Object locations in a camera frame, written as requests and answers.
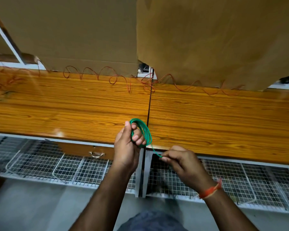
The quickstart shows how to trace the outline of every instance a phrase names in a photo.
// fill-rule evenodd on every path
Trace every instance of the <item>metal handle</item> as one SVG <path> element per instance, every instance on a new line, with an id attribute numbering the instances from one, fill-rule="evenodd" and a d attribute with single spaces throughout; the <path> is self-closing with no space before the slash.
<path id="1" fill-rule="evenodd" d="M 92 156 L 93 158 L 100 158 L 100 157 L 102 157 L 102 156 L 105 155 L 105 153 L 96 153 L 95 151 L 94 151 L 94 152 L 89 151 L 89 153 L 91 154 L 91 156 Z"/>

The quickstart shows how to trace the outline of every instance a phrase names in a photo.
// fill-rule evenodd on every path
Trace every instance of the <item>gray floor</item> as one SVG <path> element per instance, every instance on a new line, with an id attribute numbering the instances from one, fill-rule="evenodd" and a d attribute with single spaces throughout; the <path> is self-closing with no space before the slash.
<path id="1" fill-rule="evenodd" d="M 0 189 L 0 231 L 68 230 L 93 190 L 8 179 Z M 143 210 L 162 210 L 188 230 L 218 230 L 205 204 L 124 197 L 114 230 Z M 260 230 L 289 231 L 289 214 L 244 210 Z"/>

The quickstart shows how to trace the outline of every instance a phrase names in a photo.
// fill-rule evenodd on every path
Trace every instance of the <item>coiled green wire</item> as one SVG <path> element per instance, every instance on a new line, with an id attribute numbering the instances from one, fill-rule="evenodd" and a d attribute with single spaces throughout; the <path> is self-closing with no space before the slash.
<path id="1" fill-rule="evenodd" d="M 139 147 L 146 147 L 148 145 L 150 145 L 152 143 L 152 136 L 150 133 L 149 128 L 147 127 L 147 125 L 140 119 L 138 118 L 133 118 L 132 120 L 129 121 L 130 124 L 132 123 L 136 123 L 138 128 L 140 129 L 142 135 L 144 136 L 144 139 L 146 140 L 146 145 L 139 145 Z M 134 136 L 134 131 L 131 131 L 131 137 Z M 157 154 L 156 151 L 154 150 L 153 146 L 152 146 L 152 150 L 155 152 L 156 155 L 158 155 L 159 157 L 162 157 L 161 155 Z"/>

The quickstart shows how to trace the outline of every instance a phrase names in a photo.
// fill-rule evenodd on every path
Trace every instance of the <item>hand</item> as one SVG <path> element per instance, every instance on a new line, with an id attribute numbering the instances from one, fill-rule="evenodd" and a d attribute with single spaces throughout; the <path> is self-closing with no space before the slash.
<path id="1" fill-rule="evenodd" d="M 125 122 L 125 127 L 117 134 L 115 139 L 115 156 L 112 165 L 127 169 L 132 174 L 135 172 L 139 161 L 139 145 L 145 145 L 145 137 L 135 123 Z"/>
<path id="2" fill-rule="evenodd" d="M 172 146 L 162 154 L 162 161 L 171 165 L 182 182 L 198 193 L 204 192 L 216 182 L 207 173 L 196 154 L 180 146 Z"/>

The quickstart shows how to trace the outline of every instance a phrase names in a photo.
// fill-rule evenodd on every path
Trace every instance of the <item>wooden desk surface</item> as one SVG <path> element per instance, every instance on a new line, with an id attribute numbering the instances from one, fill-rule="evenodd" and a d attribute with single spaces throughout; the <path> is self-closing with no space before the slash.
<path id="1" fill-rule="evenodd" d="M 15 74 L 4 72 L 2 81 Z M 95 75 L 80 80 L 77 74 L 66 79 L 61 72 L 29 73 L 19 71 L 24 80 L 0 97 L 0 133 L 113 143 L 126 120 L 147 122 L 150 93 L 135 78 L 128 93 L 122 77 L 111 85 L 109 76 L 98 81 Z"/>
<path id="2" fill-rule="evenodd" d="M 155 149 L 181 145 L 200 154 L 289 164 L 289 90 L 209 96 L 197 87 L 155 89 L 149 115 Z"/>

